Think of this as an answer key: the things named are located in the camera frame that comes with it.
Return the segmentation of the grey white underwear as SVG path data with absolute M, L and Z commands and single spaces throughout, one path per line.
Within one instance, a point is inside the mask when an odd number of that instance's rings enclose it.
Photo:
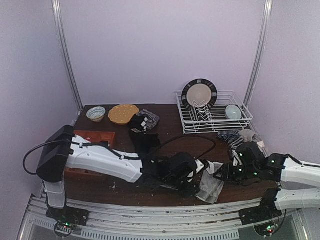
M 225 183 L 222 180 L 214 178 L 214 173 L 222 166 L 223 164 L 220 162 L 209 162 L 209 166 L 201 177 L 199 184 L 200 191 L 195 195 L 197 199 L 208 204 L 215 204 L 218 201 Z

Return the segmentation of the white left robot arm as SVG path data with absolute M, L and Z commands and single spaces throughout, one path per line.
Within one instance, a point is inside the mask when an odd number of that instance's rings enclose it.
M 105 141 L 90 142 L 76 135 L 71 125 L 65 125 L 45 143 L 29 150 L 22 166 L 27 174 L 41 179 L 51 216 L 57 221 L 68 221 L 77 210 L 67 205 L 65 168 L 89 170 L 127 183 L 166 188 L 190 196 L 198 191 L 194 178 L 209 164 L 187 152 L 164 157 L 118 151 Z

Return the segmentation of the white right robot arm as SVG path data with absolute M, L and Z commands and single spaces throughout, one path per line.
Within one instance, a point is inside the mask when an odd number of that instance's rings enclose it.
M 276 183 L 298 183 L 309 189 L 289 190 L 269 188 L 259 206 L 241 209 L 239 216 L 243 225 L 281 217 L 288 209 L 319 208 L 320 166 L 300 161 L 290 154 L 273 153 L 264 156 L 254 142 L 245 142 L 230 153 L 230 162 L 223 164 L 213 175 L 216 179 L 244 185 L 250 180 Z

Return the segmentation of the blue striped underwear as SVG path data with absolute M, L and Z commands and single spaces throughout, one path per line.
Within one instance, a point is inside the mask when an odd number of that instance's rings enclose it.
M 235 130 L 219 131 L 217 137 L 226 142 L 231 149 L 237 149 L 244 142 L 244 138 Z

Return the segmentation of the black underwear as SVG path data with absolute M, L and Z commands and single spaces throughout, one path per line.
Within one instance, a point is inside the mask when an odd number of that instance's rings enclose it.
M 147 118 L 136 114 L 128 123 L 129 137 L 134 145 L 135 152 L 138 154 L 148 154 L 161 144 L 158 134 L 147 133 L 146 120 Z

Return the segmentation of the grey underwear pile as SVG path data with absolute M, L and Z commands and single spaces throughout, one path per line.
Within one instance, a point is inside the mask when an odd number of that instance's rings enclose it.
M 157 126 L 160 121 L 160 117 L 146 109 L 140 110 L 137 113 L 138 116 L 147 118 L 146 120 L 146 127 L 148 130 L 152 130 Z

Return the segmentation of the grey cloth by rack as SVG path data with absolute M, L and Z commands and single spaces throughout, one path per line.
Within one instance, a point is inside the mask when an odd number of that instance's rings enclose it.
M 238 134 L 243 138 L 244 142 L 258 143 L 261 141 L 260 136 L 256 132 L 254 132 L 250 129 L 243 129 L 243 130 L 239 131 Z

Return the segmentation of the light green bowl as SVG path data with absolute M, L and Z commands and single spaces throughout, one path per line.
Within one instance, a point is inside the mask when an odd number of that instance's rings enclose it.
M 238 106 L 230 104 L 225 108 L 225 117 L 228 120 L 239 120 L 242 118 L 242 111 Z

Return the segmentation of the yellow dotted plate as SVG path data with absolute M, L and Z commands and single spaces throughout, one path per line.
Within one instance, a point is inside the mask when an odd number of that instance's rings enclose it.
M 139 111 L 136 105 L 120 104 L 109 111 L 108 118 L 116 125 L 127 125 Z

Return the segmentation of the black rimmed beige plate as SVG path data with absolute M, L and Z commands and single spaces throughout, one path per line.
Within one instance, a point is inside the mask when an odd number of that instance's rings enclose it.
M 187 109 L 194 107 L 212 108 L 218 98 L 218 90 L 216 86 L 209 80 L 198 78 L 190 81 L 182 90 L 181 102 Z

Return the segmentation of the blue patterned bowl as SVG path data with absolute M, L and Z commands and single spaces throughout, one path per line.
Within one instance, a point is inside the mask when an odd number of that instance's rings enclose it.
M 86 117 L 95 123 L 101 122 L 106 114 L 106 109 L 102 106 L 96 106 L 89 109 L 86 113 Z

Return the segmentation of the metal front rail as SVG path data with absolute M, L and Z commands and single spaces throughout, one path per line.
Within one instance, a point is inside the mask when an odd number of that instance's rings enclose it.
M 53 231 L 55 221 L 46 216 L 44 197 L 31 196 L 27 205 L 17 240 L 31 240 L 35 227 L 49 230 L 53 239 L 61 240 Z M 145 207 L 100 204 L 68 199 L 68 206 L 87 210 L 85 226 L 78 225 L 66 240 L 236 240 L 245 237 L 240 230 L 253 230 L 253 239 L 260 237 L 254 224 L 242 225 L 239 211 L 258 207 L 260 199 L 215 205 Z M 286 223 L 268 237 L 270 240 L 311 240 L 310 231 L 301 210 L 287 212 Z

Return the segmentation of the right metal corner post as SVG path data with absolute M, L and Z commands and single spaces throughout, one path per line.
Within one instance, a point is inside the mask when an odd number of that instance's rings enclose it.
M 267 40 L 270 21 L 271 21 L 272 9 L 273 9 L 273 0 L 265 0 L 256 54 L 253 62 L 249 83 L 248 83 L 244 101 L 243 101 L 243 103 L 247 107 L 251 103 L 252 97 L 254 95 L 254 90 L 258 81 L 258 76 L 261 69 L 261 62 L 262 62 L 264 51 L 265 51 L 266 40 Z

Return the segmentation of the metal corner post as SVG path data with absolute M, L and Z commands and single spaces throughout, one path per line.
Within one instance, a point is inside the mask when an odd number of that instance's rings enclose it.
M 78 111 L 81 112 L 84 106 L 80 97 L 80 92 L 76 83 L 76 78 L 75 78 L 75 74 L 73 71 L 72 62 L 71 62 L 71 58 L 68 50 L 67 39 L 66 39 L 64 23 L 63 23 L 62 10 L 61 10 L 61 1 L 52 0 L 51 4 L 53 8 L 53 16 L 54 16 L 55 25 L 57 28 L 57 34 L 58 34 L 62 58 L 63 58 L 63 62 L 64 62 L 66 74 L 67 74 L 67 79 L 70 84 L 71 92 L 72 92 L 76 107 Z
M 243 103 L 247 107 L 251 103 L 252 97 L 254 95 L 254 90 L 258 81 L 258 76 L 261 69 L 261 62 L 262 62 L 264 51 L 265 51 L 266 40 L 267 40 L 270 21 L 271 21 L 272 9 L 273 9 L 273 0 L 265 0 L 256 54 L 253 62 L 249 83 L 248 83 L 244 101 L 243 101 Z

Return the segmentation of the left metal corner post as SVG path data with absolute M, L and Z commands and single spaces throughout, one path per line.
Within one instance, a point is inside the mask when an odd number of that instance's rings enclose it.
M 53 16 L 54 16 L 55 25 L 57 28 L 57 34 L 58 34 L 62 58 L 63 58 L 63 62 L 64 62 L 66 74 L 67 74 L 67 79 L 70 84 L 71 92 L 72 92 L 76 107 L 78 111 L 81 112 L 84 106 L 80 97 L 80 92 L 76 83 L 76 78 L 75 78 L 75 74 L 73 71 L 72 62 L 71 62 L 71 58 L 68 50 L 67 39 L 66 39 L 64 23 L 63 23 L 62 10 L 61 10 L 61 1 L 52 0 L 51 4 L 53 8 Z

